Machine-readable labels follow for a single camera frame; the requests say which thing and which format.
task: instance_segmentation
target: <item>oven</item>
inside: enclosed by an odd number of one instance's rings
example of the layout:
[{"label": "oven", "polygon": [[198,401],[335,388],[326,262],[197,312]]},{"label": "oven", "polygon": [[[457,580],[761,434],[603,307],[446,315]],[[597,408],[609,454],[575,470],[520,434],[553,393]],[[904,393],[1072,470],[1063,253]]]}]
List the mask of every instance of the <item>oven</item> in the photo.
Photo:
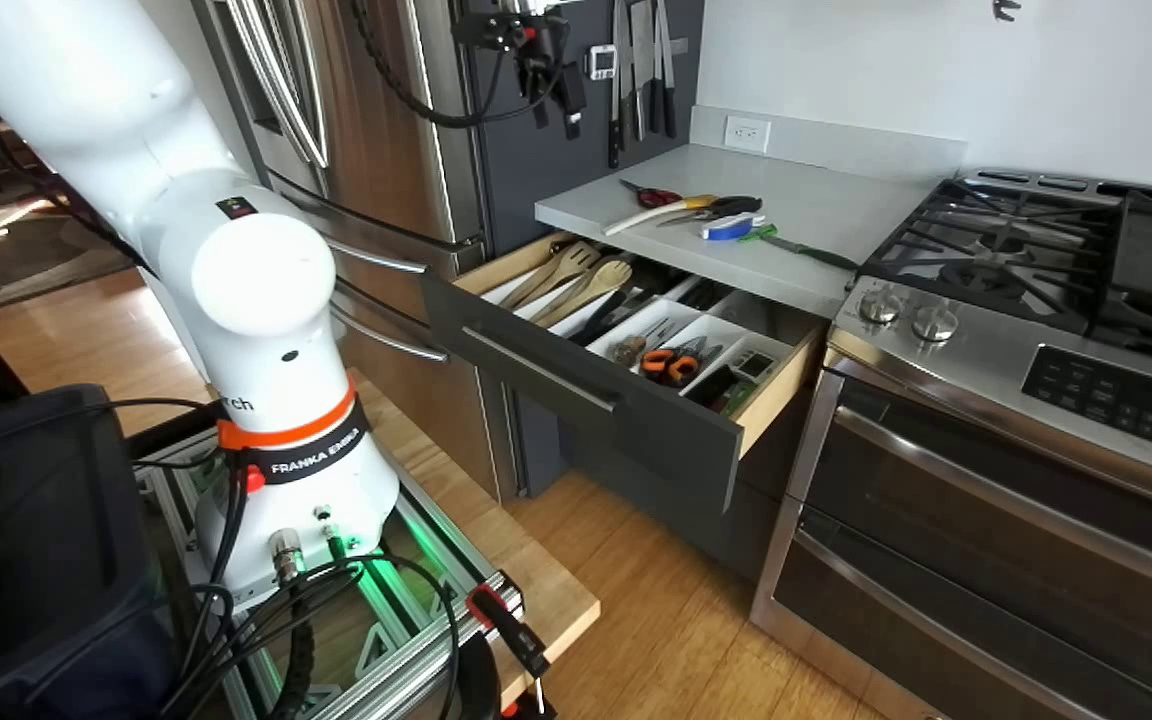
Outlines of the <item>oven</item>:
[{"label": "oven", "polygon": [[1152,490],[832,352],[753,620],[887,717],[1152,717]]}]

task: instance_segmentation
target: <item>gas stove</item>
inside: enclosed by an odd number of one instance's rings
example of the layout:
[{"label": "gas stove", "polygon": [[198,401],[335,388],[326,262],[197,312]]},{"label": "gas stove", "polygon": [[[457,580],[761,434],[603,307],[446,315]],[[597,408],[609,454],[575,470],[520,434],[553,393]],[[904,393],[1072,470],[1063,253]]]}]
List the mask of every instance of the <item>gas stove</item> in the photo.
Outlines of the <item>gas stove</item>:
[{"label": "gas stove", "polygon": [[1152,475],[1152,302],[1125,282],[1152,188],[964,171],[865,262],[836,362],[892,366],[1014,434],[1077,434]]}]

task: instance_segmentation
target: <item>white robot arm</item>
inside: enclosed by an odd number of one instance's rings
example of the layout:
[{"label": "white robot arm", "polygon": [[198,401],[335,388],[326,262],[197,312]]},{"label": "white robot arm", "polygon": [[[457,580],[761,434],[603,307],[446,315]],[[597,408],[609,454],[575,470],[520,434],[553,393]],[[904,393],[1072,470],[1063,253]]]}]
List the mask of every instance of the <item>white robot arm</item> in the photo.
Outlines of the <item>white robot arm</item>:
[{"label": "white robot arm", "polygon": [[[0,117],[131,243],[233,429],[262,451],[225,584],[275,591],[275,544],[343,526],[363,547],[396,470],[335,356],[326,243],[251,184],[140,0],[0,0]],[[218,506],[198,514],[218,544]]]}]

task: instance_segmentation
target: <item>open drawer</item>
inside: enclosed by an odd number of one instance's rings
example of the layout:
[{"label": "open drawer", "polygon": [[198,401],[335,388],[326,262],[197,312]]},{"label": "open drawer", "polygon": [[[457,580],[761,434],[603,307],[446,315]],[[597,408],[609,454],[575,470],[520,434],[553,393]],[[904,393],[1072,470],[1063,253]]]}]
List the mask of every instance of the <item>open drawer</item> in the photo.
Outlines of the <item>open drawer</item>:
[{"label": "open drawer", "polygon": [[[553,282],[503,307],[520,282],[568,253],[571,237],[544,237],[458,280],[427,277],[427,315],[446,352],[498,374],[528,401],[553,408],[585,439],[609,442],[704,506],[727,506],[741,454],[798,393],[820,343],[820,321],[741,294],[701,277],[647,258],[598,253],[630,262],[637,312],[591,339],[571,339],[614,290],[591,294],[575,312],[541,324],[575,280]],[[647,380],[644,352],[693,356],[694,366]]]}]

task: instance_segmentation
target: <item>wooden spoon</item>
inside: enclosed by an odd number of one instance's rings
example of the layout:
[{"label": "wooden spoon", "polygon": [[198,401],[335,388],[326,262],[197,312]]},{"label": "wooden spoon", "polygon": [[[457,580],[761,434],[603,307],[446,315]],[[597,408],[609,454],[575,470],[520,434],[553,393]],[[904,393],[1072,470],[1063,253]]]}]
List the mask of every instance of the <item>wooden spoon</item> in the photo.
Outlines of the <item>wooden spoon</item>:
[{"label": "wooden spoon", "polygon": [[575,307],[585,307],[597,294],[609,294],[614,286],[622,286],[630,277],[626,258],[609,257],[598,258],[591,270],[585,270],[571,286],[564,286],[564,294],[547,300],[544,312],[535,315],[541,328],[559,324],[564,315],[571,315]]},{"label": "wooden spoon", "polygon": [[544,290],[553,290],[557,282],[564,282],[568,277],[585,270],[589,262],[597,262],[598,253],[591,243],[571,243],[557,257],[547,257],[520,286],[510,286],[498,307],[520,307]]}]

